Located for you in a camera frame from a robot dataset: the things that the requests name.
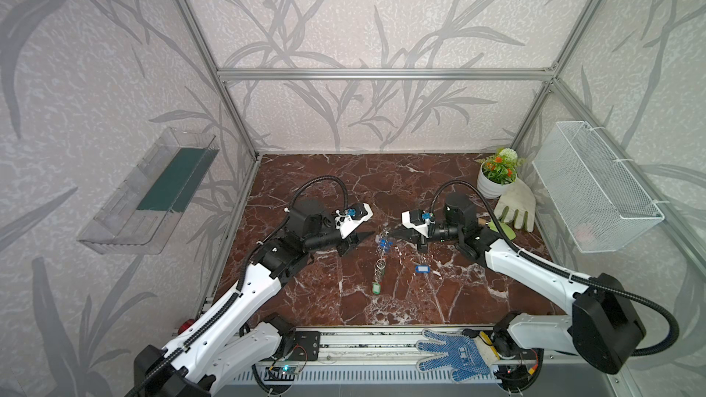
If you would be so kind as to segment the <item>steel key ring disc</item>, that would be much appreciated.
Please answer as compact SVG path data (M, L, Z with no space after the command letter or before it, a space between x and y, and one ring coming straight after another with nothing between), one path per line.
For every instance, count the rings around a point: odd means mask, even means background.
M388 231L383 231L376 236L378 244L378 259L375 262L373 281L371 283L371 291L374 295L380 295L382 292L382 278L386 270L386 260L393 247L393 239Z

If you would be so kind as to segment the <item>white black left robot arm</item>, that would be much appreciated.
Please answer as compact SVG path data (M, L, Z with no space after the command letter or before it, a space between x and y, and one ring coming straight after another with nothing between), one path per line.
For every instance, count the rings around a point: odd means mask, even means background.
M213 396L260 360L292 351L293 327L268 318L250 331L249 319L310 262L313 253L345 255L369 237L367 203L326 213L309 200L290 207L279 230L254 251L240 279L205 314L164 347L146 347L134 360L130 396Z

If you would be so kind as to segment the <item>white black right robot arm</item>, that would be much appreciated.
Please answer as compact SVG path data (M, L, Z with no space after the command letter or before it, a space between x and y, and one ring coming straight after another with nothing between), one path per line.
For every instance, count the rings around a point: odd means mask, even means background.
M629 358L654 356L678 342L680 325L665 307L627 292L606 273L591 277L516 246L500 220L492 215L482 222L476 205L463 193L446 198L441 216L424 210L403 212L400 227L391 235L420 253L433 243L451 243L470 262L518 281L564 312L509 312L489 337L502 358L549 350L615 374Z

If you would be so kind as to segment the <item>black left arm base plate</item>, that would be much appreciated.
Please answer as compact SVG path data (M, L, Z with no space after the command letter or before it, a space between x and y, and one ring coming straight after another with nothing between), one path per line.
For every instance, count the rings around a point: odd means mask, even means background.
M316 361L322 334L318 331L290 331L283 336L274 358L288 361Z

